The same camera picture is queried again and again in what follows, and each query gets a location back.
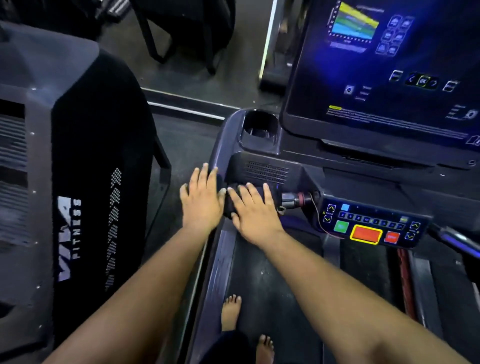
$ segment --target black cloth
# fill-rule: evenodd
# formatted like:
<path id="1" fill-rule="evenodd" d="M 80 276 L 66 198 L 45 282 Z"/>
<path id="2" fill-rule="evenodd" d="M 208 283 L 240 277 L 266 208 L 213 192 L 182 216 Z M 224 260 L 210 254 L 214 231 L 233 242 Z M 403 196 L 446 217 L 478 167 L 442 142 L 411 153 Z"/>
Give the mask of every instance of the black cloth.
<path id="1" fill-rule="evenodd" d="M 224 331 L 222 336 L 204 355 L 200 364 L 254 364 L 255 352 L 245 334 L 240 331 Z"/>

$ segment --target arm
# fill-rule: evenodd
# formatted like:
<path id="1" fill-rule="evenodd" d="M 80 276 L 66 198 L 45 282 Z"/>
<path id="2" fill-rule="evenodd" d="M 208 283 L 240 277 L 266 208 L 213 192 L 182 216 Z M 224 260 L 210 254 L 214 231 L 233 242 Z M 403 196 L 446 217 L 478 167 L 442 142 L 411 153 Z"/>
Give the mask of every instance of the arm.
<path id="1" fill-rule="evenodd" d="M 180 189 L 183 227 L 61 344 L 45 363 L 146 363 L 158 355 L 190 272 L 223 212 L 216 169 L 193 172 Z"/>
<path id="2" fill-rule="evenodd" d="M 467 363 L 431 332 L 282 228 L 268 185 L 229 189 L 233 223 L 264 251 L 292 289 L 310 324 L 339 363 Z"/>

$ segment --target control panel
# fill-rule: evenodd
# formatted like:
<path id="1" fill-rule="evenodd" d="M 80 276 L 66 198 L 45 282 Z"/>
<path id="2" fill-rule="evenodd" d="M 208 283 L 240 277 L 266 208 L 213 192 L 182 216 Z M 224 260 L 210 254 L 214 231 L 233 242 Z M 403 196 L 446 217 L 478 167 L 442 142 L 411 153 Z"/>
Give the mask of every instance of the control panel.
<path id="1" fill-rule="evenodd" d="M 326 197 L 319 209 L 324 231 L 367 244 L 409 249 L 426 232 L 432 217 Z"/>

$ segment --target red button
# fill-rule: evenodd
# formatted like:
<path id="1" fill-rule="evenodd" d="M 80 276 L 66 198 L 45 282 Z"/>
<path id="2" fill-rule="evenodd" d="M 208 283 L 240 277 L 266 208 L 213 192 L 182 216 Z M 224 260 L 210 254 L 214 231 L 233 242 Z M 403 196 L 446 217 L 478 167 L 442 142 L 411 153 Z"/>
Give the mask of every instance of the red button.
<path id="1" fill-rule="evenodd" d="M 355 225 L 352 235 L 350 236 L 353 240 L 361 240 L 365 242 L 378 243 L 382 235 L 382 231 L 379 229 L 367 228 L 361 225 Z"/>
<path id="2" fill-rule="evenodd" d="M 384 242 L 391 243 L 391 244 L 396 244 L 396 242 L 398 242 L 399 237 L 400 237 L 399 232 L 389 231 L 385 235 Z"/>

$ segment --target foot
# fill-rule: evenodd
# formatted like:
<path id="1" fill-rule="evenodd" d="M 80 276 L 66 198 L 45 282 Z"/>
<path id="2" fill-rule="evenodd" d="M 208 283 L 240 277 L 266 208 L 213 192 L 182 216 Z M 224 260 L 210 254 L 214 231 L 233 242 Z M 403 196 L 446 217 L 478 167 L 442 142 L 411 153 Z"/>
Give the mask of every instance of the foot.
<path id="1" fill-rule="evenodd" d="M 255 364 L 273 364 L 274 356 L 275 352 L 273 351 L 273 341 L 270 339 L 270 336 L 260 336 L 257 345 L 257 357 Z"/>
<path id="2" fill-rule="evenodd" d="M 240 296 L 227 297 L 222 308 L 222 331 L 235 330 L 241 307 Z"/>

